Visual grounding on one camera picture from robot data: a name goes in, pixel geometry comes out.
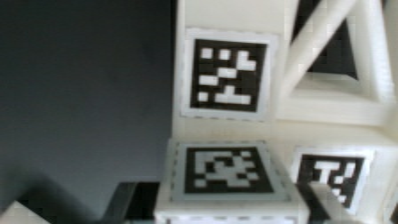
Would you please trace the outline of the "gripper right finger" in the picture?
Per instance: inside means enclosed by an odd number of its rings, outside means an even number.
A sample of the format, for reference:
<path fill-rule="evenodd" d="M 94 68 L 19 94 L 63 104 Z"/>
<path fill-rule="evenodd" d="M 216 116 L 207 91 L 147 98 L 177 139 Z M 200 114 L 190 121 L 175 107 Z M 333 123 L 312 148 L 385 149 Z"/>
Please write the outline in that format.
<path fill-rule="evenodd" d="M 309 224 L 355 224 L 326 184 L 309 184 Z"/>

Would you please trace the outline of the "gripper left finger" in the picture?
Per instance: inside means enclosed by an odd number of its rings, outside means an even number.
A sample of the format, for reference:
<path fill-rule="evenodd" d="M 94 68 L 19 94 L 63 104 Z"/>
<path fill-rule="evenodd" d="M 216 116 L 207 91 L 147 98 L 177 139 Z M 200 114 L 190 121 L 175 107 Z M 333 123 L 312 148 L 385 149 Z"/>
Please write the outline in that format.
<path fill-rule="evenodd" d="M 154 224 L 158 187 L 158 182 L 122 182 L 117 185 L 97 224 Z"/>

